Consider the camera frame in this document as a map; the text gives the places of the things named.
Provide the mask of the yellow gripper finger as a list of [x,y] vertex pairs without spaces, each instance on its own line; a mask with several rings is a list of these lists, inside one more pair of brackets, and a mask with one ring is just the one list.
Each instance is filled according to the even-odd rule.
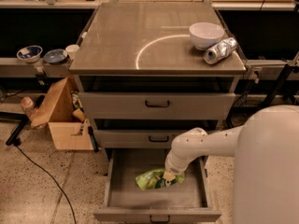
[[169,171],[164,172],[163,179],[165,179],[166,181],[173,181],[175,178],[176,176],[173,175],[171,172]]

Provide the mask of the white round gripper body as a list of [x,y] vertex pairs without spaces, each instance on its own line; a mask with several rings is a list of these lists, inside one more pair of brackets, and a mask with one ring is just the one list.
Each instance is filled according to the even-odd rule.
[[186,170],[186,161],[177,156],[167,156],[165,160],[165,169],[178,175]]

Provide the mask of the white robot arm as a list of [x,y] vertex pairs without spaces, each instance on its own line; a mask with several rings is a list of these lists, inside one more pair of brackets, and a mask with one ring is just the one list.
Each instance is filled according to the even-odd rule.
[[235,158],[233,224],[299,224],[299,106],[274,105],[244,125],[177,136],[165,170],[183,173],[201,156]]

